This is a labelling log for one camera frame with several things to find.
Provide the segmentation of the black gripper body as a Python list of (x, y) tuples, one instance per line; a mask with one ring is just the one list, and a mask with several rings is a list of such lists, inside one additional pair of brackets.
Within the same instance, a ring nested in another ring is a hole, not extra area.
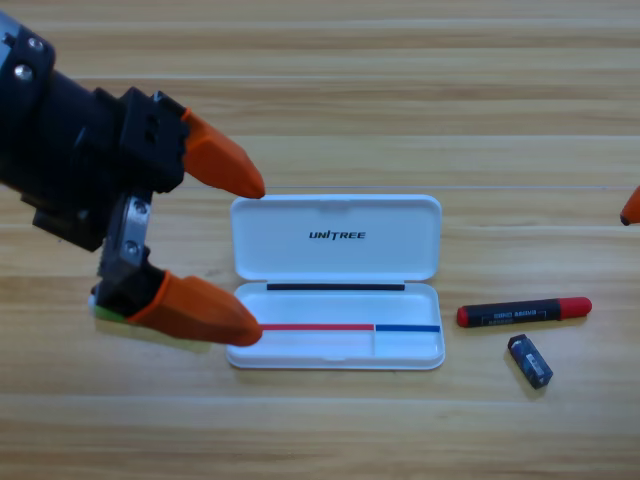
[(1, 82), (1, 181), (34, 208), (34, 226), (100, 250), (97, 304), (123, 317), (147, 307), (165, 273), (133, 216), (184, 179), (184, 106), (162, 92), (88, 91), (59, 72)]

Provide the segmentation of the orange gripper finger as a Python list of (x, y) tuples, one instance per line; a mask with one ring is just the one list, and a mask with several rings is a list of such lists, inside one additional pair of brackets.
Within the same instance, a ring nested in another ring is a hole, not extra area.
[(187, 109), (182, 120), (189, 127), (183, 158), (185, 171), (210, 187), (239, 197), (260, 199), (265, 183), (246, 151)]
[(261, 325), (231, 293), (195, 276), (167, 271), (152, 301), (127, 322), (183, 340), (251, 346)]
[(621, 210), (620, 221), (624, 226), (640, 223), (640, 187), (634, 190)]

